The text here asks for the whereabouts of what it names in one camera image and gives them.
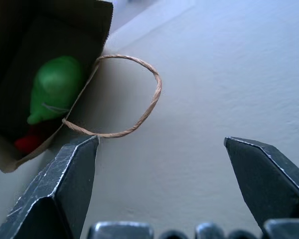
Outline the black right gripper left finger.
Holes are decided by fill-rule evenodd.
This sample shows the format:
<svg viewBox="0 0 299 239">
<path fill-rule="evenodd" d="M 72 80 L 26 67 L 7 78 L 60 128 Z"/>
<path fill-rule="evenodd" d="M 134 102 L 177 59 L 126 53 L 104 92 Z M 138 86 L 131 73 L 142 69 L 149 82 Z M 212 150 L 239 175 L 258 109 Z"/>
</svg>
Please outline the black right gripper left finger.
<svg viewBox="0 0 299 239">
<path fill-rule="evenodd" d="M 62 146 L 0 226 L 0 239 L 80 239 L 89 208 L 97 136 Z"/>
</svg>

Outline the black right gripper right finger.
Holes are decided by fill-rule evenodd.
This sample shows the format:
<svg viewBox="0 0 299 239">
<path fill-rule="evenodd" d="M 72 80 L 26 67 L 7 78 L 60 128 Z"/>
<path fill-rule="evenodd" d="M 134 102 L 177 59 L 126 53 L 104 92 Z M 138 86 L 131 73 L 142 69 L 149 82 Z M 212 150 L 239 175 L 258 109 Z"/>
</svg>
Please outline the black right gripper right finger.
<svg viewBox="0 0 299 239">
<path fill-rule="evenodd" d="M 299 168 L 276 147 L 238 137 L 224 146 L 244 202 L 262 229 L 269 219 L 299 219 Z"/>
</svg>

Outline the red plush toy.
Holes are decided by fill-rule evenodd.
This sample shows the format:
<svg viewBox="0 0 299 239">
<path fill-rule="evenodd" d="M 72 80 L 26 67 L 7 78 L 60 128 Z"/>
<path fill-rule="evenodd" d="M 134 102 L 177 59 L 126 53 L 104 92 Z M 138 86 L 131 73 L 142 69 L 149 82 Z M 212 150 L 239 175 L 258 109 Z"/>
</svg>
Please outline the red plush toy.
<svg viewBox="0 0 299 239">
<path fill-rule="evenodd" d="M 14 142 L 14 146 L 23 155 L 28 155 L 43 144 L 54 132 L 55 129 L 50 125 L 31 125 L 26 135 Z"/>
</svg>

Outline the green plush toy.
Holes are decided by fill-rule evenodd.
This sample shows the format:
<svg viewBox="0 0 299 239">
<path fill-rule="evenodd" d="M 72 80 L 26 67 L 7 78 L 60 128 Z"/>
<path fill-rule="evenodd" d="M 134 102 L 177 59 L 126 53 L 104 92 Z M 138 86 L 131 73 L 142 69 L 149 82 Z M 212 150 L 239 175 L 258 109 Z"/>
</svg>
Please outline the green plush toy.
<svg viewBox="0 0 299 239">
<path fill-rule="evenodd" d="M 68 113 L 85 84 L 81 64 L 72 56 L 49 60 L 37 71 L 30 98 L 29 125 Z"/>
</svg>

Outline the brown paper bag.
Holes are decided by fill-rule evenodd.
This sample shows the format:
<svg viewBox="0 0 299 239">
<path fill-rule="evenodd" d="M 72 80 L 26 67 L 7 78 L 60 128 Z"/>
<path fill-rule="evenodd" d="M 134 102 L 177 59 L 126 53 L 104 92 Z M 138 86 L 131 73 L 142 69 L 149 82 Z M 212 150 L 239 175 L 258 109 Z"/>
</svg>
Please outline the brown paper bag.
<svg viewBox="0 0 299 239">
<path fill-rule="evenodd" d="M 0 171 L 14 172 L 45 151 L 64 126 L 91 135 L 69 121 L 93 79 L 109 36 L 114 6 L 104 0 L 0 0 Z M 29 130 L 30 98 L 38 69 L 51 59 L 72 56 L 82 66 L 85 84 L 68 113 L 38 124 L 55 132 L 23 155 L 14 142 Z"/>
</svg>

